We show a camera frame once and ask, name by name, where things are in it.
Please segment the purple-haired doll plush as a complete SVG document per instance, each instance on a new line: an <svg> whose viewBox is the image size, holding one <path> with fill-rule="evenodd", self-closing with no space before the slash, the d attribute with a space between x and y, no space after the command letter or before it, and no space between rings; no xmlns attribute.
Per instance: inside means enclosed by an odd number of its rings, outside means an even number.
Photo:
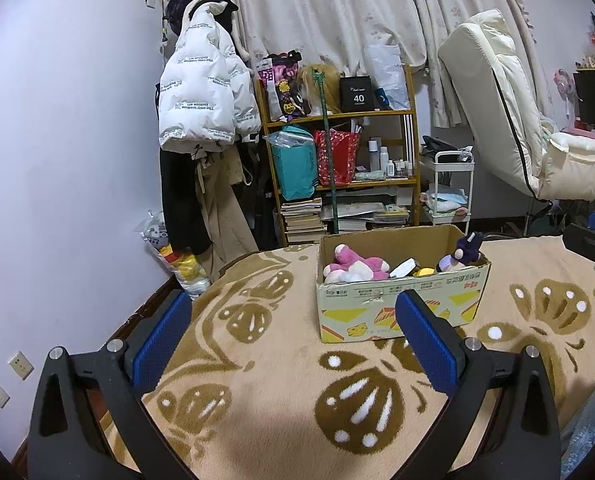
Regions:
<svg viewBox="0 0 595 480"><path fill-rule="evenodd" d="M437 263L436 270L439 272L451 272L461 270L466 266L472 266L482 257L480 249L484 241L484 234L472 232L461 237L457 241L455 250L443 257Z"/></svg>

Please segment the pink bear plush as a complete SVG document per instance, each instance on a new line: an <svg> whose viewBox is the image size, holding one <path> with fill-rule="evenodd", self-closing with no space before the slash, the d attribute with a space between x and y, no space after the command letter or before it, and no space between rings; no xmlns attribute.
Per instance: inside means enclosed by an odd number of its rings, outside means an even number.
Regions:
<svg viewBox="0 0 595 480"><path fill-rule="evenodd" d="M334 249L334 261L322 270L326 284L387 280L390 265L380 257L361 257L345 244Z"/></svg>

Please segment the cream reclining chair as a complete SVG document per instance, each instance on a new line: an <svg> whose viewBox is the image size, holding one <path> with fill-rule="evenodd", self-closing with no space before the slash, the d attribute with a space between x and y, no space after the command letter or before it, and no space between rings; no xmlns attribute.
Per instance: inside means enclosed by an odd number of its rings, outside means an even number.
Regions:
<svg viewBox="0 0 595 480"><path fill-rule="evenodd" d="M468 18L439 58L492 174L535 200L595 200L595 140L540 113L503 14Z"/></svg>

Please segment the beige patterned blanket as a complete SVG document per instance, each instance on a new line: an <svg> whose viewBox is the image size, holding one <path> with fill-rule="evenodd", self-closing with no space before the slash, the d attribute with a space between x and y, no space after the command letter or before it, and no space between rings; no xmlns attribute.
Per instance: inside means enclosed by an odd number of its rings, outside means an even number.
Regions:
<svg viewBox="0 0 595 480"><path fill-rule="evenodd" d="M463 333L543 356L560 422L595 388L595 264L558 237L495 240ZM403 338L326 344L314 245L235 263L194 304L143 401L202 479L387 479L445 403Z"/></svg>

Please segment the bag of plush toys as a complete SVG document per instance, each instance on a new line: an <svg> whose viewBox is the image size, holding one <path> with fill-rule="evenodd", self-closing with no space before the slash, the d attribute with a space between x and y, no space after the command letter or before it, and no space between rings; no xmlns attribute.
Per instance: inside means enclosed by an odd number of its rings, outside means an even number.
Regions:
<svg viewBox="0 0 595 480"><path fill-rule="evenodd" d="M148 217L139 224L137 232L148 250L175 276L192 300L209 289L212 282L192 252L175 252L172 249L162 211L149 210Z"/></svg>

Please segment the printed cardboard box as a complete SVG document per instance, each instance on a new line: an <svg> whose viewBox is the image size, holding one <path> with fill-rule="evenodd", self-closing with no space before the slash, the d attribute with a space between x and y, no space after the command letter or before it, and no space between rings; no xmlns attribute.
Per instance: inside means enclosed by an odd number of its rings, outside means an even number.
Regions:
<svg viewBox="0 0 595 480"><path fill-rule="evenodd" d="M487 284L491 263L480 249L479 261L461 270L439 272L437 263L451 254L461 237L457 226L412 226L352 234L328 235L319 243L316 300L320 338L325 344L391 339L412 320L412 304L458 327L471 323ZM334 249L345 244L361 257L380 257L391 271L409 258L436 273L423 278L334 283L323 281L322 270L334 261Z"/></svg>

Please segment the beige trench coat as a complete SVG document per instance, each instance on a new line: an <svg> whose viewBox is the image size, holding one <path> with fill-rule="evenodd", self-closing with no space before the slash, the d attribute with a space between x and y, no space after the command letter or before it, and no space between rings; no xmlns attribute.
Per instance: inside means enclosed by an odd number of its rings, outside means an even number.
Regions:
<svg viewBox="0 0 595 480"><path fill-rule="evenodd" d="M244 182L244 171L235 146L209 154L198 163L196 196L206 227L209 244L198 253L198 262L215 282L220 270L251 252L257 252L242 208L232 185Z"/></svg>

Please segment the wooden bookshelf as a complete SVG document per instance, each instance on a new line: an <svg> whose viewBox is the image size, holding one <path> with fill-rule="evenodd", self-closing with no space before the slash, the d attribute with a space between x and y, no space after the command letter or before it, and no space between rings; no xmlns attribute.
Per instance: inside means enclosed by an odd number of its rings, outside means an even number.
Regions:
<svg viewBox="0 0 595 480"><path fill-rule="evenodd" d="M415 96L415 84L413 83L412 71L408 65L403 66L406 78L406 89L410 107L407 110L364 110L363 112L329 114L325 116L299 117L293 122L272 122L270 120L268 96L264 85L255 80L256 98L262 117L262 135L268 136L273 131L286 126L309 125L312 122L320 122L325 130L325 153L327 154L329 182L318 179L317 192L328 192L331 194L332 202L337 203L337 190L355 190L355 188L379 188L380 186L410 186L412 188L412 199L409 206L409 226L419 226L421 217L421 177L420 177L420 142L418 131L418 114ZM334 151L330 139L330 122L351 122L353 119L367 119L380 117L397 117L401 137L399 139L386 139L382 142L382 148L393 148L401 151L406 172L401 176L385 177L380 174L380 179L372 180L348 180L337 184L336 162L343 162L340 166L343 174L351 175L351 168L357 162L357 153L349 150Z"/></svg>

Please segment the red patterned bag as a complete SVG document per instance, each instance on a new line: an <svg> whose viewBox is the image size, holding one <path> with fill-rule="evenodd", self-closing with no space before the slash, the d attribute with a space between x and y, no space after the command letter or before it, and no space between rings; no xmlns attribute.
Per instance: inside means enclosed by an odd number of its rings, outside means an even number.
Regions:
<svg viewBox="0 0 595 480"><path fill-rule="evenodd" d="M356 159L361 140L359 133L330 130L332 153L334 159L334 174L336 185L346 185L355 178ZM327 163L325 132L314 132L317 154L318 181L322 186L329 186L329 170Z"/></svg>

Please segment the stack of books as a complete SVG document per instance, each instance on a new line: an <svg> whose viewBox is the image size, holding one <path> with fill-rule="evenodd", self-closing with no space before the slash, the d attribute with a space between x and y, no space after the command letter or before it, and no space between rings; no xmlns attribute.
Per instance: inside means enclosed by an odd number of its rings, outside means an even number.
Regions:
<svg viewBox="0 0 595 480"><path fill-rule="evenodd" d="M318 242L327 234L327 227L321 219L321 213L321 197L283 203L280 207L280 216L286 242L288 244Z"/></svg>

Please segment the green pole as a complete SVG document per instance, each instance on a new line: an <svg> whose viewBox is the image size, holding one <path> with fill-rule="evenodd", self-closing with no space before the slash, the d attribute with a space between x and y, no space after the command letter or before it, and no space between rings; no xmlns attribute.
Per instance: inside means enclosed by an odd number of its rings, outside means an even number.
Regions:
<svg viewBox="0 0 595 480"><path fill-rule="evenodd" d="M323 73L322 70L317 70L317 68L314 68L313 77L318 88L323 131L325 132L327 163L329 170L329 188L331 194L332 232L337 234L339 232L339 211L337 210L337 185L335 184L334 159L328 119L328 107L326 101L325 85L323 84L323 81L325 81L325 73Z"/></svg>

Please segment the white curtain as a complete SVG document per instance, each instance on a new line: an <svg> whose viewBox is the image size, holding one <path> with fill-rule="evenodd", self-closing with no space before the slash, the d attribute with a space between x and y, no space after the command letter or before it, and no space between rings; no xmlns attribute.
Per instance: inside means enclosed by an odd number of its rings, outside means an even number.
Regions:
<svg viewBox="0 0 595 480"><path fill-rule="evenodd" d="M370 44L396 44L401 61L427 71L431 122L460 125L462 116L437 50L471 16L503 14L540 111L552 112L543 66L522 0L233 0L239 32L255 61L297 50L307 63L329 63L346 74L369 68Z"/></svg>

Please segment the white puffer jacket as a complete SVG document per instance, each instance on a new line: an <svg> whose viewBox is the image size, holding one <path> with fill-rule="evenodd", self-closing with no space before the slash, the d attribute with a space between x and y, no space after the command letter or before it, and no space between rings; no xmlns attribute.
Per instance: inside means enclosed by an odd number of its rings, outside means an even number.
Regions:
<svg viewBox="0 0 595 480"><path fill-rule="evenodd" d="M234 22L231 0L192 0L160 76L158 140L194 159L256 140L262 119L247 55L220 21Z"/></svg>

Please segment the colourful character bag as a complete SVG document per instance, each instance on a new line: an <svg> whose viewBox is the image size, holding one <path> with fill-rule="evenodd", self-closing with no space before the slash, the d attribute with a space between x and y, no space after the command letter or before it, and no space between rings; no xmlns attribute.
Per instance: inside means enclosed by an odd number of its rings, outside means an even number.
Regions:
<svg viewBox="0 0 595 480"><path fill-rule="evenodd" d="M257 75L266 90L268 110L273 122L291 122L311 112L303 97L297 50L270 54L257 64Z"/></svg>

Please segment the wall power outlet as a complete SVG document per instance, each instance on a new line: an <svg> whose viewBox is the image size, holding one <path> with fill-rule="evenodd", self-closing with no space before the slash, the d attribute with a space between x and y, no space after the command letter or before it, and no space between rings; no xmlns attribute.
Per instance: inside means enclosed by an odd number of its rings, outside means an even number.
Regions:
<svg viewBox="0 0 595 480"><path fill-rule="evenodd" d="M25 380L35 369L32 363L21 351L17 351L14 356L9 359L8 364L9 367L12 368L12 371L17 374L21 380Z"/></svg>

